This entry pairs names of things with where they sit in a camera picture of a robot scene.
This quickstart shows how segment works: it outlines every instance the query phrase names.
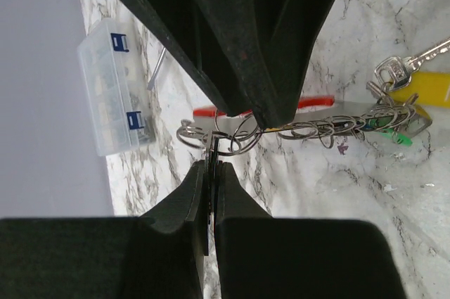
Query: key head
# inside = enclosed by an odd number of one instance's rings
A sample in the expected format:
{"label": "key head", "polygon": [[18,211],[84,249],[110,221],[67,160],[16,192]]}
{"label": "key head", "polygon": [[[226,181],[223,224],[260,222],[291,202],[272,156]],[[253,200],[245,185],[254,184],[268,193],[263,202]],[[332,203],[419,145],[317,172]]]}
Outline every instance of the key head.
{"label": "key head", "polygon": [[392,79],[392,84],[387,88],[387,91],[396,91],[406,87],[411,82],[411,73],[405,66],[405,62],[398,56],[391,56],[380,63],[375,69],[375,77],[380,85],[386,83],[383,78],[383,73],[389,74]]}

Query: blue latch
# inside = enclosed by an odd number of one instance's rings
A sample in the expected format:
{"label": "blue latch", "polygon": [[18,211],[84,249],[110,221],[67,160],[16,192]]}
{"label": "blue latch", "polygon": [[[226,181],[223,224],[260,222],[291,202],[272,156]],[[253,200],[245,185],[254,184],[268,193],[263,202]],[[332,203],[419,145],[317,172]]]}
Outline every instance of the blue latch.
{"label": "blue latch", "polygon": [[126,34],[111,33],[111,40],[112,49],[114,49],[114,51],[124,51],[125,53],[129,52]]}
{"label": "blue latch", "polygon": [[143,129],[145,126],[140,111],[131,111],[127,113],[128,128],[130,130]]}

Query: yellow plastic object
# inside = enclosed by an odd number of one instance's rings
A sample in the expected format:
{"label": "yellow plastic object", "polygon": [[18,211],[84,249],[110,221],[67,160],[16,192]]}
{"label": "yellow plastic object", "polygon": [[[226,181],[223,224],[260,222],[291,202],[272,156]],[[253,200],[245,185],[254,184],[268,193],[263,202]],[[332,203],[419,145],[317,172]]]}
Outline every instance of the yellow plastic object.
{"label": "yellow plastic object", "polygon": [[412,94],[419,94],[417,104],[450,108],[450,73],[415,72],[411,83],[390,96],[404,102]]}

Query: plastic storage box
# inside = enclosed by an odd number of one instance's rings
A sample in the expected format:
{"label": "plastic storage box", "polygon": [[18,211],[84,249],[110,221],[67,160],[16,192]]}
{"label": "plastic storage box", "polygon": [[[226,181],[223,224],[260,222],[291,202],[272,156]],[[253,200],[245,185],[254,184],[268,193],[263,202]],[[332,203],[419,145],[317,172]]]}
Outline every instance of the plastic storage box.
{"label": "plastic storage box", "polygon": [[78,46],[100,156],[148,144],[150,108],[133,25],[104,18]]}

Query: metal rod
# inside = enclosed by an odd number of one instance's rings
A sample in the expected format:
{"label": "metal rod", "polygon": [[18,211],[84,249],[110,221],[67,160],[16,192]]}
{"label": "metal rod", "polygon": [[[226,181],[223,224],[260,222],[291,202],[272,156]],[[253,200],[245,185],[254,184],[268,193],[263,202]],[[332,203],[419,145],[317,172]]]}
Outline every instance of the metal rod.
{"label": "metal rod", "polygon": [[155,87],[156,77],[158,76],[158,73],[160,72],[162,61],[164,60],[164,56],[166,55],[166,48],[164,47],[161,51],[160,58],[157,60],[155,70],[153,71],[152,77],[150,81],[148,81],[147,84],[147,90],[153,90]]}

